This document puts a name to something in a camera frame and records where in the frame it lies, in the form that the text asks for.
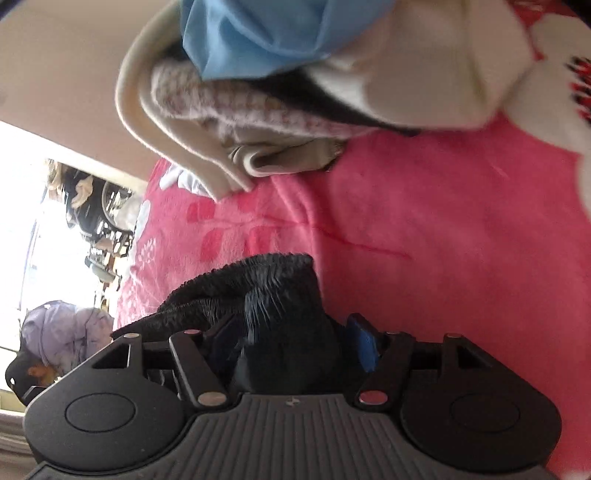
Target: ribbed plastic surface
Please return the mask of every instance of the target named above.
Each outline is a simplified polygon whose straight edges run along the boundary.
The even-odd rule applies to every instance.
[[[39,467],[34,480],[99,478]],[[490,476],[457,471],[416,450],[383,414],[341,395],[246,395],[229,412],[197,418],[170,453],[118,480],[552,480],[541,467]]]

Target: red and black pattern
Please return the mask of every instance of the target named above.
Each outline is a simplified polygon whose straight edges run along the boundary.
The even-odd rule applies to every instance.
[[[572,98],[579,106],[579,114],[591,127],[591,60],[572,57],[566,66],[577,76],[577,81],[570,85]]]

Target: metal screw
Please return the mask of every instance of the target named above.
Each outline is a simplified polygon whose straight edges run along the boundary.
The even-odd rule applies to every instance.
[[[363,405],[379,406],[388,401],[388,396],[380,390],[366,390],[359,394],[359,403]]]
[[[222,392],[205,392],[199,395],[197,401],[204,407],[219,407],[228,400]]]

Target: pink knit fabric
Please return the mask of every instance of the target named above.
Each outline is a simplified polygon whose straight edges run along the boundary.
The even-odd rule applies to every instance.
[[[347,139],[375,130],[291,109],[239,80],[203,82],[190,61],[159,62],[152,71],[152,99],[168,116],[216,119],[222,131],[231,131],[234,126],[257,127],[301,137]]]

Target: black fuzzy fabric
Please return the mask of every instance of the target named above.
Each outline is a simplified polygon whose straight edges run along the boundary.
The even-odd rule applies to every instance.
[[[339,370],[339,341],[308,255],[258,255],[200,275],[113,337],[137,332],[145,342],[162,341],[185,329],[206,331],[229,314],[243,319],[247,332],[233,389],[301,394]]]

